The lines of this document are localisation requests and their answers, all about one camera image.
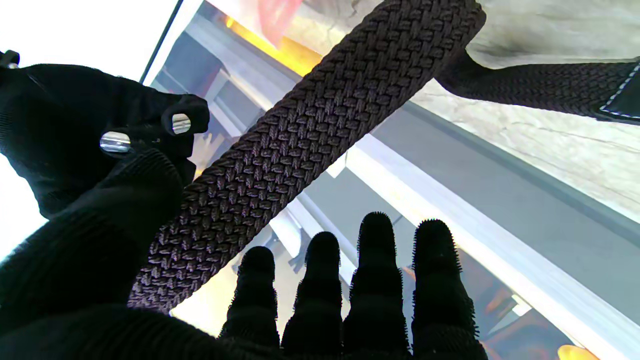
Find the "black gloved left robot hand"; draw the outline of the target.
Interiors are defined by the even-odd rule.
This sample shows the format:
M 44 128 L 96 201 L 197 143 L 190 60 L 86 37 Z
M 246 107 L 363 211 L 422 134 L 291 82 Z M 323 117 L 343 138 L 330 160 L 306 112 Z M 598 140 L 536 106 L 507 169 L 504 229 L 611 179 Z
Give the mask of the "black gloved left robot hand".
M 394 230 L 382 212 L 359 228 L 350 311 L 342 318 L 339 245 L 316 234 L 294 314 L 279 336 L 269 249 L 245 253 L 218 336 L 128 299 L 156 231 L 179 207 L 182 182 L 155 149 L 119 161 L 93 189 L 1 264 L 3 360 L 486 360 L 474 306 L 443 221 L 414 233 L 415 288 L 406 333 Z

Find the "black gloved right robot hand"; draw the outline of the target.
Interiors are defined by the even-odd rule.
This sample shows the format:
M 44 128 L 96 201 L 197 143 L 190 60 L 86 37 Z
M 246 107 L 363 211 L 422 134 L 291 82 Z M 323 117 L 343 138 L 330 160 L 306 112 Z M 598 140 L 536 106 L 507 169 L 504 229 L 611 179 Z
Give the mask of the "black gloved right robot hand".
M 2 68 L 1 153 L 26 180 L 48 219 L 103 180 L 124 153 L 99 142 L 123 133 L 131 152 L 153 147 L 192 182 L 194 137 L 210 124 L 205 99 L 160 92 L 135 80 L 75 64 Z

